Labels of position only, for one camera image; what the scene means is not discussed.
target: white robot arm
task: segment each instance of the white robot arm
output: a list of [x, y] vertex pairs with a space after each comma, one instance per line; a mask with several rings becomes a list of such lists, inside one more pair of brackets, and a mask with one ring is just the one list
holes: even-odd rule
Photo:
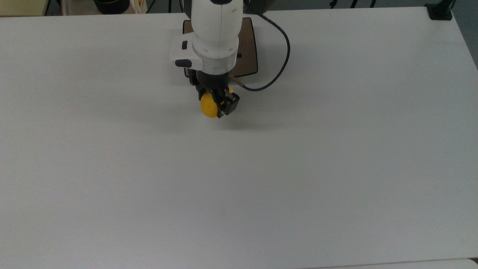
[[194, 32], [173, 39], [170, 62], [191, 70], [191, 84], [201, 99], [211, 94], [217, 117], [228, 115], [239, 96], [229, 91], [228, 72], [236, 64], [243, 0], [192, 0]]

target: yellow object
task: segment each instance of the yellow object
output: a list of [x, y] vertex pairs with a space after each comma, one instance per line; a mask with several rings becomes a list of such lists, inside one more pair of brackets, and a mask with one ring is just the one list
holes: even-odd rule
[[[232, 88], [229, 87], [229, 93], [233, 92], [234, 91], [232, 90]], [[208, 91], [206, 91], [201, 97], [201, 111], [209, 118], [217, 117], [217, 105], [212, 99], [212, 94]]]

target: table surface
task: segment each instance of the table surface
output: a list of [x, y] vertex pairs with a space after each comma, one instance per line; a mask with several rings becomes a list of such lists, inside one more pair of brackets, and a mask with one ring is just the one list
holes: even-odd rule
[[0, 0], [1, 16], [43, 16], [48, 0]]
[[[0, 265], [478, 256], [478, 72], [455, 20], [267, 14], [289, 34], [289, 65], [267, 90], [236, 87], [222, 119], [168, 64], [183, 14], [0, 19]], [[286, 47], [253, 23], [259, 72], [242, 80], [260, 86]]]
[[377, 265], [335, 267], [336, 269], [478, 269], [470, 259], [405, 262]]

